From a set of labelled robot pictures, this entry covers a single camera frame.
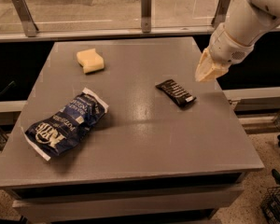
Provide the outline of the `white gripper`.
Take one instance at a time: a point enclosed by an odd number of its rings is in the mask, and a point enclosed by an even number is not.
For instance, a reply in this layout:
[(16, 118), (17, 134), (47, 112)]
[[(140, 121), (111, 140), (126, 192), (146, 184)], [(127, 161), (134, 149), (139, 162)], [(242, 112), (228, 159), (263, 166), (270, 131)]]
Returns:
[(232, 64), (241, 63), (253, 50), (232, 38), (221, 23), (212, 33), (208, 48), (203, 50), (195, 71), (197, 82), (215, 80), (224, 76)]

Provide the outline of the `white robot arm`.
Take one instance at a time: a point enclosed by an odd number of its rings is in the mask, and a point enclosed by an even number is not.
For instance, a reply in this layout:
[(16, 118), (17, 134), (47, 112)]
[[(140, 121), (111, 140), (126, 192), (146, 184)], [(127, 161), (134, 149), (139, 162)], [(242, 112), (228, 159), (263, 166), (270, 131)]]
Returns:
[(241, 63), (255, 43), (280, 25), (280, 0), (243, 0), (211, 34), (195, 72), (198, 82), (214, 80)]

